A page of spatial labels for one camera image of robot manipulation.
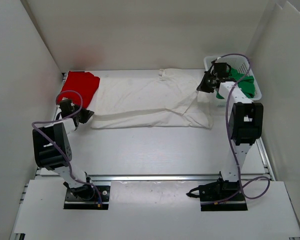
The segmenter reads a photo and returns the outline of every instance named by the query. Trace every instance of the crumpled white fabric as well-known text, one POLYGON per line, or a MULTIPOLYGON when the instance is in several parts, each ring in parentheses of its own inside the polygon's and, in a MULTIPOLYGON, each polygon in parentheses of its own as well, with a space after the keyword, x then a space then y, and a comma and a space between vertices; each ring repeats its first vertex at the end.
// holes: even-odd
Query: crumpled white fabric
POLYGON ((160 73, 155 78, 102 77, 91 127, 211 128, 209 99, 196 90, 201 79, 181 69, 160 73))

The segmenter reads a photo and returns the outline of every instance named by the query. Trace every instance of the cable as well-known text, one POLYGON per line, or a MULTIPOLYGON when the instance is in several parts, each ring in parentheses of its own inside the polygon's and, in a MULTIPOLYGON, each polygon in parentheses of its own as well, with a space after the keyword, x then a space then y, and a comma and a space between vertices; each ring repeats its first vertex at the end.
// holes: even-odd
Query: cable
POLYGON ((230 92, 229 92, 229 95, 228 95, 228 98, 226 100, 226 107, 225 107, 225 126, 226 126, 226 133, 227 133, 227 137, 228 137, 228 141, 229 141, 229 144, 230 144, 230 149, 231 149, 231 152, 233 154, 233 158, 235 160, 235 163, 236 163, 236 167, 237 167, 237 170, 238 170, 238 178, 239 178, 239 190, 237 192, 235 192, 234 194, 232 194, 231 196, 227 197, 227 198, 224 198, 224 199, 220 199, 220 200, 216 200, 216 201, 211 201, 211 202, 205 202, 205 203, 201 203, 201 205, 209 205, 209 204, 219 204, 219 203, 222 203, 222 202, 226 202, 228 201, 229 199, 232 199, 235 195, 237 195, 238 193, 242 193, 242 195, 247 198, 247 199, 250 199, 250 200, 254 200, 254 199, 258 199, 258 198, 261 198, 263 195, 266 194, 266 192, 268 191, 269 187, 270 187, 270 183, 271 183, 271 180, 270 178, 266 177, 266 176, 257 176, 251 180, 249 180, 246 184, 242 185, 242 182, 241 182, 241 170, 240 170, 240 164, 239 164, 239 161, 238 161, 238 158, 237 158, 237 155, 236 155, 236 152, 235 152, 235 149, 234 149, 234 146, 232 144, 232 141, 231 141, 231 135, 230 135, 230 126, 229 126, 229 122, 228 122, 228 111, 229 111, 229 103, 230 103, 230 98, 231 98, 231 94, 232 92, 234 91, 234 89, 236 88, 236 86, 238 85, 239 82, 241 82, 250 72, 251 70, 251 64, 250 64, 250 61, 249 61, 249 58, 246 56, 246 55, 243 55, 243 54, 240 54, 240 53, 229 53, 229 54, 226 54, 226 55, 223 55, 221 56, 220 58, 224 58, 224 57, 227 57, 227 56, 233 56, 233 55, 237 55, 237 56, 241 56, 241 57, 244 57, 246 58, 246 60, 248 61, 249 63, 249 68, 247 69, 247 71, 245 72, 245 74, 238 80, 234 83, 234 85, 232 86, 230 92), (259 194, 258 196, 254 196, 254 197, 250 197, 250 196, 247 196, 244 192, 244 188, 249 185, 250 183, 256 181, 256 180, 259 180, 259 179, 265 179, 267 180, 267 186, 265 188, 265 190, 259 194))
POLYGON ((69 167, 69 174, 70 174, 70 177, 75 180, 77 183, 80 183, 80 184, 84 184, 84 185, 89 185, 91 187, 93 187, 93 189, 96 191, 96 193, 98 194, 98 204, 100 204, 101 208, 102 208, 102 198, 101 198, 101 194, 100 194, 100 191, 99 189, 91 182, 86 182, 86 181, 82 181, 80 179, 77 179, 74 175, 73 175, 73 169, 72 169, 72 166, 71 166, 71 163, 70 163, 70 160, 68 158, 68 156, 62 151, 62 149, 50 138, 48 137, 43 131, 41 131, 36 125, 37 124, 53 124, 53 123, 58 123, 58 122, 61 122, 62 120, 64 119, 68 119, 68 118, 71 118, 72 116, 76 115, 77 113, 79 113, 82 109, 82 106, 83 106, 83 98, 82 96, 80 95, 80 93, 78 93, 77 91, 73 91, 73 90, 66 90, 66 91, 63 91, 63 92, 60 92, 58 94, 58 96, 56 96, 56 100, 55 100, 55 104, 58 104, 58 97, 61 95, 61 94, 64 94, 64 93, 75 93, 77 94, 79 97, 80 97, 80 107, 77 111, 71 113, 70 115, 66 116, 65 118, 62 118, 62 119, 57 119, 57 120, 52 120, 52 121, 34 121, 31 126, 38 132, 40 133, 49 143, 51 143, 55 149, 62 155, 62 157, 64 158, 64 160, 66 161, 66 163, 68 164, 68 167, 69 167))

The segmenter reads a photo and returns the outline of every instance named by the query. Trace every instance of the folded red cloth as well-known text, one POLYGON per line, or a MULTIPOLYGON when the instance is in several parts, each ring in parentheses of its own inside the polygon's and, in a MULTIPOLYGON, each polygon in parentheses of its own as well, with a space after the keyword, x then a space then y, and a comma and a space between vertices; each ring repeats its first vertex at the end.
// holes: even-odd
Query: folded red cloth
MULTIPOLYGON (((82 107, 86 109, 97 91, 99 83, 100 78, 94 76, 90 72, 69 71, 61 92, 66 90, 78 92, 83 99, 82 107)), ((80 105, 80 97, 74 92, 65 92, 61 94, 58 97, 57 102, 59 103, 62 98, 71 99, 74 104, 80 105)))

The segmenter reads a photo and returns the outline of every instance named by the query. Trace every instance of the white cloth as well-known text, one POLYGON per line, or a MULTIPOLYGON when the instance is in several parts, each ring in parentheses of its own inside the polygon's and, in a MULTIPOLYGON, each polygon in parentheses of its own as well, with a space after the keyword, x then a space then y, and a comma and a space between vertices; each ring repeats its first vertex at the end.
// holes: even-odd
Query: white cloth
POLYGON ((102 77, 92 128, 212 127, 209 100, 196 91, 201 79, 181 69, 156 78, 102 77))

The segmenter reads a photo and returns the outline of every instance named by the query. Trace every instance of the white panel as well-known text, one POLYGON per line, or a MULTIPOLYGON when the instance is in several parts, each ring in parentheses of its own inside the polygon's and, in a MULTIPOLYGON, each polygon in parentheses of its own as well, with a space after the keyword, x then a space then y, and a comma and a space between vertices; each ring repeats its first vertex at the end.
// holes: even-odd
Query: white panel
MULTIPOLYGON (((204 74, 202 69, 186 72, 197 79, 204 74)), ((91 73, 99 77, 153 78, 158 76, 159 70, 91 73)), ((89 108, 94 111, 93 100, 89 108)), ((91 129, 90 123, 81 124, 78 130, 68 135, 73 162, 91 175, 218 174, 230 149, 225 108, 213 109, 211 114, 212 129, 135 127, 96 130, 91 129)), ((265 173, 256 144, 249 151, 242 172, 265 173)), ((41 171, 42 175, 51 173, 45 169, 41 171)))
POLYGON ((245 53, 268 0, 28 0, 64 72, 199 69, 245 53))
MULTIPOLYGON (((15 233, 25 240, 288 240, 300 230, 283 182, 248 200, 248 211, 201 212, 198 199, 186 196, 198 182, 112 182, 109 210, 64 210, 61 180, 32 180, 15 233)), ((266 186, 247 187, 251 196, 266 186)))
POLYGON ((255 51, 264 104, 263 140, 300 220, 300 13, 277 7, 255 51))
POLYGON ((20 1, 0 0, 0 240, 35 174, 31 122, 51 118, 61 78, 20 1))

